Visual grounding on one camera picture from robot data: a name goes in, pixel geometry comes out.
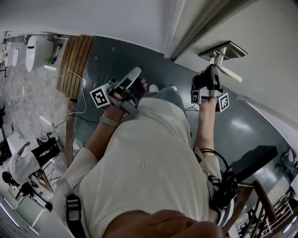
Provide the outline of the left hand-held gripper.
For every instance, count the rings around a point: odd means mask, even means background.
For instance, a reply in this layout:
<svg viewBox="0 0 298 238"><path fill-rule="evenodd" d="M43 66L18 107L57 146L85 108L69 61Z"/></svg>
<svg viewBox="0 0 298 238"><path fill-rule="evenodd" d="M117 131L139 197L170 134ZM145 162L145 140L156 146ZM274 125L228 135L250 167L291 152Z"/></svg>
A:
<svg viewBox="0 0 298 238"><path fill-rule="evenodd" d="M134 67L123 79L111 79L108 83L90 91L97 108L115 106L126 115L136 112L146 90L142 84L142 69Z"/></svg>

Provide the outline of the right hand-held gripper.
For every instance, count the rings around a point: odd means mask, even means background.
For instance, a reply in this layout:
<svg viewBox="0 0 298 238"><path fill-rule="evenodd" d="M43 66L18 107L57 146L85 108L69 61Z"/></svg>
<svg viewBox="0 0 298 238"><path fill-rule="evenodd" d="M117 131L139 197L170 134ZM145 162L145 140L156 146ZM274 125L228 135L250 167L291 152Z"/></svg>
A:
<svg viewBox="0 0 298 238"><path fill-rule="evenodd" d="M209 98L216 98L216 112L222 112L229 107L229 96L220 85L217 66L210 64L203 75L194 76L191 86L191 103L201 105Z"/></svg>

